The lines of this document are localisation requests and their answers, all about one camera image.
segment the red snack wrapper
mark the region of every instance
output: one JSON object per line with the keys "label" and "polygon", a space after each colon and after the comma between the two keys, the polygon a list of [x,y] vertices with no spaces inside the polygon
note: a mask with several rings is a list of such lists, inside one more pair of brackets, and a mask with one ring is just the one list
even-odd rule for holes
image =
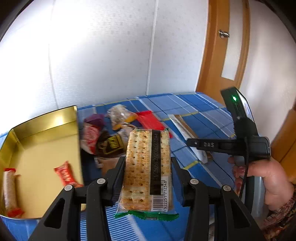
{"label": "red snack wrapper", "polygon": [[152,111],[142,111],[137,113],[137,120],[141,123],[144,129],[152,129],[163,131],[165,126],[153,115]]}
{"label": "red snack wrapper", "polygon": [[92,124],[83,124],[83,137],[81,148],[89,154],[96,154],[96,142],[100,136],[100,130]]}
{"label": "red snack wrapper", "polygon": [[4,169],[3,191],[7,216],[9,218],[19,218],[24,211],[17,206],[15,193],[15,168]]}
{"label": "red snack wrapper", "polygon": [[75,188],[83,187],[82,184],[79,184],[74,179],[71,171],[71,166],[68,163],[68,161],[66,161],[63,165],[54,168],[54,171],[59,175],[64,186],[70,184],[70,185],[73,185]]}

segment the red packet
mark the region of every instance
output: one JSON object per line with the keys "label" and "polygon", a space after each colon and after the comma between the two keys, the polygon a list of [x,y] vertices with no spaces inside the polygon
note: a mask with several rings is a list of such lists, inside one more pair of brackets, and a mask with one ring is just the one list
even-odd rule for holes
{"label": "red packet", "polygon": [[96,154],[96,142],[101,134],[101,131],[94,125],[84,123],[83,124],[83,137],[80,141],[81,148],[86,152],[95,155]]}
{"label": "red packet", "polygon": [[71,171],[71,166],[68,163],[68,161],[66,161],[63,165],[54,168],[54,171],[59,175],[64,186],[70,184],[70,185],[73,185],[75,188],[83,187],[82,184],[79,184],[74,179]]}
{"label": "red packet", "polygon": [[153,115],[152,111],[142,111],[137,113],[137,120],[141,123],[144,129],[152,129],[163,131],[165,126]]}

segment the blue plaid bedsheet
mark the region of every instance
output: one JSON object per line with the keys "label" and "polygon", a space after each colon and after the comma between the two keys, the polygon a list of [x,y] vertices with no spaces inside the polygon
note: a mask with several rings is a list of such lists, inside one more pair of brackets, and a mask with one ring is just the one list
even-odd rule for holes
{"label": "blue plaid bedsheet", "polygon": [[[203,93],[195,92],[139,96],[112,103],[100,103],[78,108],[80,132],[84,118],[93,113],[106,113],[109,108],[117,104],[125,105],[132,112],[151,110],[170,129],[174,136],[170,140],[171,154],[177,158],[182,168],[190,172],[192,177],[201,180],[208,186],[220,187],[225,184],[234,186],[232,165],[227,163],[228,155],[213,153],[214,160],[202,164],[186,147],[181,133],[168,118],[169,114],[181,115],[199,138],[235,138],[231,115],[223,105]],[[114,133],[110,119],[105,118],[105,123],[110,134]],[[141,126],[138,121],[134,121],[133,124]],[[6,135],[0,136],[0,146]],[[96,179],[100,177],[100,171],[95,168],[94,163],[84,165],[82,170],[84,178]],[[141,220],[132,215],[114,219],[117,206],[107,207],[106,213],[112,240],[183,240],[189,208],[182,207],[175,197],[174,205],[180,217],[171,222]],[[38,220],[2,219],[18,241],[27,241],[38,223]],[[81,213],[81,240],[87,240],[85,213]]]}

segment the sleeve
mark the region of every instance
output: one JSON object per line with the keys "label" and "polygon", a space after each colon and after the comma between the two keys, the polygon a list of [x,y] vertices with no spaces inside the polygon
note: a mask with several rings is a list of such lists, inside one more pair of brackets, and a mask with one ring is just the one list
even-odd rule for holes
{"label": "sleeve", "polygon": [[267,241],[277,240],[276,237],[284,230],[296,212],[296,186],[293,197],[281,208],[273,211],[264,221],[261,229]]}

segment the human hand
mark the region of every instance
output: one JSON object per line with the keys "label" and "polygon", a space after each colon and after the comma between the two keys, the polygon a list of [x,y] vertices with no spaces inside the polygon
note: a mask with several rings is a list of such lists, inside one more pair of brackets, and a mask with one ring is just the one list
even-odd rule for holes
{"label": "human hand", "polygon": [[[235,164],[233,157],[229,157],[228,162]],[[232,172],[235,177],[236,193],[239,194],[245,167],[234,165]],[[264,159],[251,162],[247,176],[263,177],[263,183],[266,188],[265,204],[268,205],[269,210],[279,209],[293,196],[293,184],[289,182],[285,170],[280,163],[272,157],[270,161]]]}

